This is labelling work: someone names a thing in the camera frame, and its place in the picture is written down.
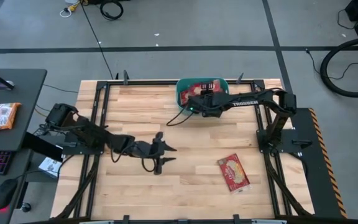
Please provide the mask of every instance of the coiled black cable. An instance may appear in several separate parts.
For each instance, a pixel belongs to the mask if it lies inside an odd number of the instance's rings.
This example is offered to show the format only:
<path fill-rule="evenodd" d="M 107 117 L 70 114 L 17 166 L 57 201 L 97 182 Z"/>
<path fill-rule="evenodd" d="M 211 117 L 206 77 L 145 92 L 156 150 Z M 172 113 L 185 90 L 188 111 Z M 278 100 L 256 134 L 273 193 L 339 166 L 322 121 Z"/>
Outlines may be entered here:
<path fill-rule="evenodd" d="M 327 56 L 325 56 L 325 58 L 323 59 L 323 62 L 321 62 L 321 67 L 320 67 L 320 77 L 321 80 L 323 81 L 323 83 L 327 86 L 327 88 L 329 88 L 331 91 L 342 95 L 342 96 L 347 96 L 347 97 L 352 97 L 352 98 L 358 98 L 358 92 L 351 92 L 351 91 L 346 91 L 343 90 L 341 88 L 339 88 L 338 86 L 336 86 L 330 79 L 330 76 L 327 73 L 327 68 L 328 68 L 328 64 L 331 61 L 331 59 L 340 51 L 344 50 L 347 47 L 351 47 L 354 45 L 358 44 L 358 39 L 356 40 L 350 40 L 348 42 L 345 42 L 339 46 L 337 46 L 334 50 L 330 51 Z"/>
<path fill-rule="evenodd" d="M 108 12 L 104 11 L 103 10 L 103 7 L 108 4 L 108 3 L 113 3 L 115 5 L 117 5 L 119 8 L 120 8 L 120 13 L 118 14 L 118 16 L 112 16 L 110 15 Z M 102 14 L 102 16 L 107 19 L 107 20 L 110 20 L 110 21 L 115 21 L 117 19 L 119 19 L 123 13 L 124 13 L 124 8 L 122 6 L 122 4 L 117 1 L 117 0 L 106 0 L 106 1 L 103 1 L 101 4 L 100 4 L 100 13 Z"/>

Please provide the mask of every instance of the red food package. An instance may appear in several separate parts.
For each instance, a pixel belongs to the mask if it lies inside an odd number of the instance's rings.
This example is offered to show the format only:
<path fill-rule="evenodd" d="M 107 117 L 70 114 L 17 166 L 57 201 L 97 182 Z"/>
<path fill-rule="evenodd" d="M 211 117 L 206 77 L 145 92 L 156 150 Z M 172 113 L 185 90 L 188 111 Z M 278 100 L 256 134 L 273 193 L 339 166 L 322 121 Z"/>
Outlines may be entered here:
<path fill-rule="evenodd" d="M 212 83 L 196 83 L 189 87 L 187 90 L 180 92 L 180 104 L 185 106 L 189 100 L 189 96 L 198 96 L 201 94 L 202 90 L 205 90 L 206 87 L 203 85 L 209 85 L 209 89 L 214 92 L 222 92 L 220 80 L 213 80 Z"/>
<path fill-rule="evenodd" d="M 180 104 L 182 106 L 187 104 L 187 101 L 189 100 L 189 91 L 184 90 L 180 92 Z"/>
<path fill-rule="evenodd" d="M 230 193 L 236 194 L 250 187 L 250 182 L 237 154 L 218 160 L 224 180 L 229 187 Z"/>
<path fill-rule="evenodd" d="M 192 85 L 189 88 L 189 95 L 190 96 L 200 95 L 201 91 L 206 89 L 206 86 L 203 85 L 209 85 L 209 89 L 211 89 L 214 93 L 223 91 L 221 88 L 221 81 L 213 80 L 212 83 L 197 83 Z"/>

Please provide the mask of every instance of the black desk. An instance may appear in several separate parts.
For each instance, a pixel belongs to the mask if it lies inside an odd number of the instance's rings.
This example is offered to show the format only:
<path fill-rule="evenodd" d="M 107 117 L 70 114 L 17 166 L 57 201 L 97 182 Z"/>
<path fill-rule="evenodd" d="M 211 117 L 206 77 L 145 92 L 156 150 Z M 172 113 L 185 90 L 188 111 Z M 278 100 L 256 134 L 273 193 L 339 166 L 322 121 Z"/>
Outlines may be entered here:
<path fill-rule="evenodd" d="M 14 128 L 0 131 L 0 151 L 21 148 L 46 75 L 41 69 L 0 69 L 0 77 L 15 84 L 13 90 L 0 90 L 0 103 L 22 103 Z"/>
<path fill-rule="evenodd" d="M 42 69 L 0 69 L 0 77 L 15 84 L 12 91 L 0 90 L 0 103 L 22 103 L 17 111 L 13 128 L 0 131 L 0 151 L 16 151 L 7 174 L 0 175 L 0 184 L 6 179 L 24 174 L 29 168 L 33 152 L 24 147 L 23 143 L 25 138 L 32 138 L 27 133 L 27 128 L 46 74 L 47 71 Z M 24 196 L 22 193 L 24 179 L 24 177 L 19 179 L 19 186 L 11 204 L 6 209 L 0 210 L 0 223 L 9 223 L 20 197 Z"/>

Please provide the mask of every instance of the computer mouse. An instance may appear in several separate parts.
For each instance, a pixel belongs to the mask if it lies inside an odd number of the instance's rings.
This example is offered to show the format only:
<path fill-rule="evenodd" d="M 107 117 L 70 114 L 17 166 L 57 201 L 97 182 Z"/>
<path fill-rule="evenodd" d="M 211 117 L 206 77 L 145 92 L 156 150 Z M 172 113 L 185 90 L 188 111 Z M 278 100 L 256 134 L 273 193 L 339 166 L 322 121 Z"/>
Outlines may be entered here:
<path fill-rule="evenodd" d="M 17 179 L 7 179 L 0 185 L 0 209 L 10 204 L 16 187 Z"/>

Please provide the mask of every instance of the yellow black hazard stripe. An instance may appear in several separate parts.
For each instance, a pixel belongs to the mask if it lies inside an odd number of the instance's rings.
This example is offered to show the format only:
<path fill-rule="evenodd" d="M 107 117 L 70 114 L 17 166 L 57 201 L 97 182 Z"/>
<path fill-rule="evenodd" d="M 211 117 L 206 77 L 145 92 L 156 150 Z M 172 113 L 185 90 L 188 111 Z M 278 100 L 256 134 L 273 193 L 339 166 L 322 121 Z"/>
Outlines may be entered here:
<path fill-rule="evenodd" d="M 337 182 L 335 180 L 335 177 L 334 177 L 333 167 L 331 166 L 331 161 L 329 160 L 329 157 L 328 157 L 327 148 L 326 148 L 326 146 L 324 144 L 323 135 L 321 134 L 320 127 L 319 127 L 318 122 L 317 122 L 316 113 L 311 108 L 309 108 L 309 111 L 310 111 L 310 115 L 312 117 L 312 120 L 314 122 L 314 128 L 316 129 L 316 134 L 318 135 L 318 141 L 320 143 L 320 147 L 321 147 L 321 150 L 322 150 L 323 155 L 324 155 L 324 160 L 326 161 L 328 174 L 329 174 L 329 177 L 331 179 L 333 189 L 335 191 L 335 197 L 336 197 L 336 200 L 338 202 L 338 206 L 339 206 L 339 209 L 341 211 L 341 215 L 344 218 L 347 218 L 345 207 L 343 206 L 341 194 L 339 193 L 338 184 L 337 184 Z"/>

